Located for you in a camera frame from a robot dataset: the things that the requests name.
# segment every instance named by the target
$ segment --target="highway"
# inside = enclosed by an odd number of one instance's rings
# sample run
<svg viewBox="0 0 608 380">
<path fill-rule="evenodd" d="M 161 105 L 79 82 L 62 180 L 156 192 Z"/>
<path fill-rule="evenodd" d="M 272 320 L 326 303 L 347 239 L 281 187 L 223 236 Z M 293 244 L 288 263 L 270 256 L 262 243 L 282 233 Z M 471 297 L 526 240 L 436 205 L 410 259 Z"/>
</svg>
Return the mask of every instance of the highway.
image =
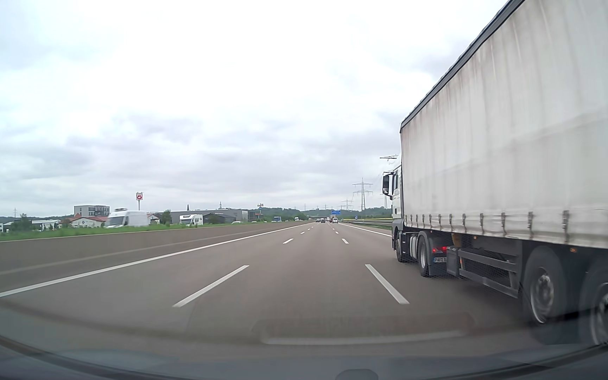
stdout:
<svg viewBox="0 0 608 380">
<path fill-rule="evenodd" d="M 0 359 L 471 356 L 536 348 L 518 300 L 397 262 L 387 230 L 315 222 L 0 243 Z"/>
</svg>

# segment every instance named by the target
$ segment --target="grass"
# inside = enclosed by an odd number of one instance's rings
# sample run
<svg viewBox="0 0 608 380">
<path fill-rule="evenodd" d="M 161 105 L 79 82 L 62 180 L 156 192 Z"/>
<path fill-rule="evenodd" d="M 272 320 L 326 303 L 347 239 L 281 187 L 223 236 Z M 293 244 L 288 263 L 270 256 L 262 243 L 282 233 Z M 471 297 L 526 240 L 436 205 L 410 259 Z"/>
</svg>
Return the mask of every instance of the grass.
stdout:
<svg viewBox="0 0 608 380">
<path fill-rule="evenodd" d="M 27 239 L 39 239 L 39 238 L 64 238 L 68 236 L 83 236 L 83 235 L 101 235 L 105 233 L 123 233 L 123 232 L 140 232 L 148 230 L 175 230 L 175 229 L 193 229 L 193 228 L 210 228 L 210 227 L 223 227 L 230 226 L 231 223 L 224 224 L 204 224 L 198 227 L 187 227 L 182 224 L 171 224 L 166 226 L 164 224 L 152 224 L 144 227 L 120 227 L 117 229 L 103 229 L 103 228 L 63 228 L 57 230 L 45 230 L 45 231 L 21 231 L 21 232 L 8 232 L 0 233 L 0 241 L 10 240 L 27 240 Z"/>
</svg>

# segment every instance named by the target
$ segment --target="cloudy sky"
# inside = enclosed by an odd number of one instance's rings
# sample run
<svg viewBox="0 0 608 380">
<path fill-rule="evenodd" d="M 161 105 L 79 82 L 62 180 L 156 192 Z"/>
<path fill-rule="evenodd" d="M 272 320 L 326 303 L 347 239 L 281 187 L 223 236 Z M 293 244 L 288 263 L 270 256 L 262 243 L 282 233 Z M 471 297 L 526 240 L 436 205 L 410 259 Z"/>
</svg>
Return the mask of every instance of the cloudy sky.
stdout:
<svg viewBox="0 0 608 380">
<path fill-rule="evenodd" d="M 379 157 L 504 2 L 0 0 L 0 215 L 384 205 Z"/>
</svg>

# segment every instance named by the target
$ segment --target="white van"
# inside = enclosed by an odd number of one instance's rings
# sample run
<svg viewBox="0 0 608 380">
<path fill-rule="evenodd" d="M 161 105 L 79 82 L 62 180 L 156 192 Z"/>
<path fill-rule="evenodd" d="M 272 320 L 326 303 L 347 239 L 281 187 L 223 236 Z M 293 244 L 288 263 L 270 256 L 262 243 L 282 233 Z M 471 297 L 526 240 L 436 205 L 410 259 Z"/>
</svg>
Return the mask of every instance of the white van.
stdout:
<svg viewBox="0 0 608 380">
<path fill-rule="evenodd" d="M 202 226 L 203 225 L 203 215 L 201 214 L 191 214 L 191 215 L 182 215 L 180 217 L 180 224 L 186 224 L 188 226 Z"/>
<path fill-rule="evenodd" d="M 110 212 L 105 222 L 106 229 L 114 229 L 116 227 L 131 226 L 142 227 L 149 226 L 149 218 L 146 211 L 129 210 L 127 208 L 117 208 L 114 212 Z"/>
</svg>

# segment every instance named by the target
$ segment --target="semi truck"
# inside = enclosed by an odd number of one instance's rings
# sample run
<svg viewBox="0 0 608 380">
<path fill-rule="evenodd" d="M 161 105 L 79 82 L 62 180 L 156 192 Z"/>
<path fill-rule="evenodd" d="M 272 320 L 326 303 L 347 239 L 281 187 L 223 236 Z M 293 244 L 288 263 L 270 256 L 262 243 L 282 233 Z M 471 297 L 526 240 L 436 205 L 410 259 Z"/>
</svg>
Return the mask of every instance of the semi truck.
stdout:
<svg viewBox="0 0 608 380">
<path fill-rule="evenodd" d="M 508 1 L 400 140 L 399 262 L 518 298 L 543 343 L 608 345 L 608 1 Z"/>
</svg>

